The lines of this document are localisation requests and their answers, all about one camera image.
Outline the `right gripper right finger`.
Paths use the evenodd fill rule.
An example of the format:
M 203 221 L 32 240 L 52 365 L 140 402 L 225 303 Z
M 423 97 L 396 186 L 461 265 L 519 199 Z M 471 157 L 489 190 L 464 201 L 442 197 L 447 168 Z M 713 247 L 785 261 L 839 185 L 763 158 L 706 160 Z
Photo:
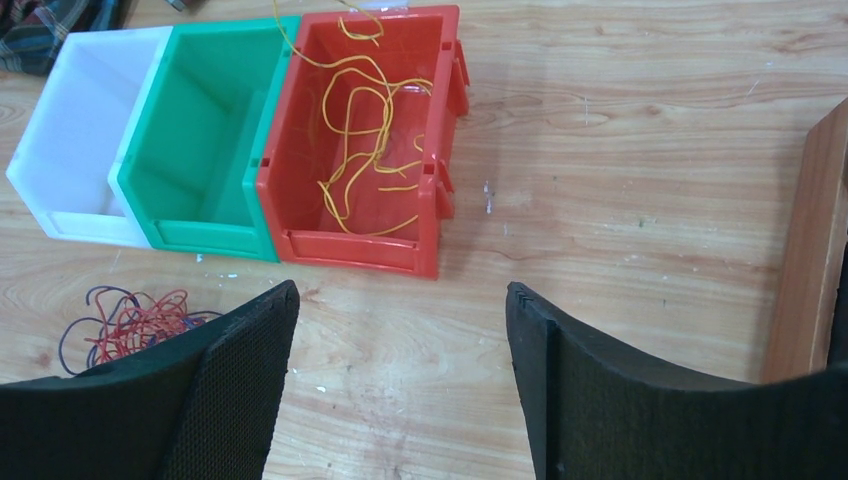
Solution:
M 539 479 L 843 479 L 847 366 L 756 385 L 639 350 L 526 285 L 506 329 Z

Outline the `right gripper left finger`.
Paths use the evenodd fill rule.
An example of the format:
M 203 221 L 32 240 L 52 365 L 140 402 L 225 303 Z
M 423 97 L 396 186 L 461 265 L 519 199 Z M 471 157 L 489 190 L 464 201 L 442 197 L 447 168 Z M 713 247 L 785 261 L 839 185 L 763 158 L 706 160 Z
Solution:
M 205 325 L 72 378 L 1 388 L 5 479 L 259 479 L 300 295 L 284 281 Z

